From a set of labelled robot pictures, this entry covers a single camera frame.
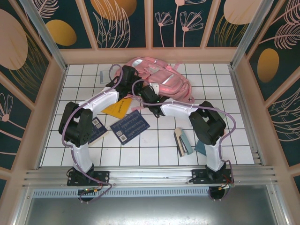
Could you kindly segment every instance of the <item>white casing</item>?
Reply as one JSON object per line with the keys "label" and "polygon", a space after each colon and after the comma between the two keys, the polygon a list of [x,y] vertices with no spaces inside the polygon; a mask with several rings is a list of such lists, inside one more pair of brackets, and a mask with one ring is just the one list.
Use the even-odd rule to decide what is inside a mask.
{"label": "white casing", "polygon": [[204,145],[206,150],[206,165],[213,171],[218,171],[224,165],[224,162],[219,157],[219,138],[216,145]]}
{"label": "white casing", "polygon": [[177,101],[172,98],[169,98],[166,102],[170,103],[161,106],[161,111],[165,116],[174,116],[176,118],[187,120],[188,122],[190,122],[188,116],[197,110],[197,108],[177,105]]}
{"label": "white casing", "polygon": [[[101,92],[105,92],[110,88],[105,87]],[[115,90],[112,89],[110,92],[107,92],[100,97],[96,98],[92,102],[90,102],[88,105],[84,106],[85,109],[90,109],[93,112],[93,118],[99,114],[102,110],[104,110],[106,107],[116,103],[119,99],[119,93]],[[86,103],[88,100],[80,102],[79,105],[83,105]],[[86,173],[89,171],[89,169],[92,167],[93,162],[90,159],[90,153],[89,153],[89,145],[88,143],[80,146],[77,148],[74,144],[71,142],[68,142],[68,144],[73,146],[73,151],[74,151],[74,157],[76,159],[76,162],[80,166],[80,168]],[[73,165],[73,167],[77,170],[78,167],[77,165]]]}

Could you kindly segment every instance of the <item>pink backpack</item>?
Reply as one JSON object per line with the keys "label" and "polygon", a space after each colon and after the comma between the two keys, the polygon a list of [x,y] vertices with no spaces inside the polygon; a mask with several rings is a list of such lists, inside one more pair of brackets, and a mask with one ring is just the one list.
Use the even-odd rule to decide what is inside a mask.
{"label": "pink backpack", "polygon": [[194,98],[191,96],[192,86],[190,82],[176,70],[179,64],[172,68],[162,60],[137,57],[126,63],[126,65],[134,67],[142,79],[150,83],[157,83],[156,93],[158,92],[158,95],[167,96],[181,102],[194,102]]}

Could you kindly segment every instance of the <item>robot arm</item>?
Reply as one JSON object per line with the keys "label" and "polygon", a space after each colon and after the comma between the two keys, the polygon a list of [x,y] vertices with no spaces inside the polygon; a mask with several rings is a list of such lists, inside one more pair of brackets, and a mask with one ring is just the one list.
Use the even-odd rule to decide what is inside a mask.
{"label": "robot arm", "polygon": [[[124,66],[123,78],[120,85],[116,87],[116,89],[108,91],[110,89],[109,87],[113,86],[113,81],[109,83],[107,87],[102,90],[102,92],[104,92],[103,95],[89,102],[74,115],[74,118],[79,118],[79,121],[76,122],[74,118],[72,118],[66,129],[65,141],[73,146],[77,164],[91,177],[93,177],[94,168],[89,156],[88,141],[92,131],[92,119],[107,106],[118,102],[130,93],[132,84],[138,79],[139,77],[135,75],[134,68]],[[142,97],[145,103],[164,102],[164,105],[148,106],[150,111],[156,116],[174,116],[190,121],[197,137],[206,145],[208,169],[216,173],[224,167],[224,162],[219,158],[218,143],[220,138],[224,135],[226,125],[216,111],[201,110],[180,105],[171,98],[159,97],[149,85],[143,87],[142,83],[136,86],[135,91]],[[69,102],[66,105],[59,127],[60,134],[62,134],[71,113],[86,102],[88,102],[88,100],[78,104]],[[209,102],[204,102],[201,105],[213,107]],[[79,174],[81,173],[75,164],[73,171]]]}

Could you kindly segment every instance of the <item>white tile floor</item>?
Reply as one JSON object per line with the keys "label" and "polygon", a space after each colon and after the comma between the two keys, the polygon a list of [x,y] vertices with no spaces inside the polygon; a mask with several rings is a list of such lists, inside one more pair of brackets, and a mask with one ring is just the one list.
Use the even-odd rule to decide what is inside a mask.
{"label": "white tile floor", "polygon": [[[102,70],[108,70],[110,66],[111,64],[70,65],[41,166],[73,165],[70,150],[63,147],[61,135],[58,133],[65,105],[69,101],[78,103],[86,100],[101,91],[105,84],[100,84],[97,75]],[[223,142],[224,158],[230,159],[232,164],[253,164],[251,148],[227,65],[181,64],[178,71],[191,82],[197,104],[208,100],[213,106],[225,109],[236,119],[237,130]],[[131,107],[136,106],[140,106],[140,103],[133,101]],[[157,119],[148,109],[141,110],[141,114],[150,124],[150,128],[128,144],[121,146],[114,133],[110,132],[90,147],[90,156],[95,166],[206,164],[206,157],[198,152],[194,151],[184,157],[179,157],[177,153],[173,136],[175,128],[184,129],[192,147],[198,141],[189,121],[174,117]],[[119,120],[104,113],[99,113],[98,117],[108,130],[110,125]],[[231,129],[233,123],[227,118],[226,122],[227,128]]]}

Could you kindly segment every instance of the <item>qr code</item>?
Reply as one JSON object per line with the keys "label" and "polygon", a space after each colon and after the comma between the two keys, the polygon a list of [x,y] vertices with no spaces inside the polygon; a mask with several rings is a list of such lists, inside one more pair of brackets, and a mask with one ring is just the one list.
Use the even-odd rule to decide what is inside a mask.
{"label": "qr code", "polygon": [[96,120],[93,120],[93,124],[94,126],[97,125],[99,123],[99,121],[96,119]]}
{"label": "qr code", "polygon": [[117,132],[117,136],[118,136],[118,137],[120,137],[122,134],[123,134],[123,133],[122,133],[122,131],[120,131],[120,130]]}
{"label": "qr code", "polygon": [[120,139],[124,142],[127,140],[127,138],[125,137],[125,135],[120,136]]}

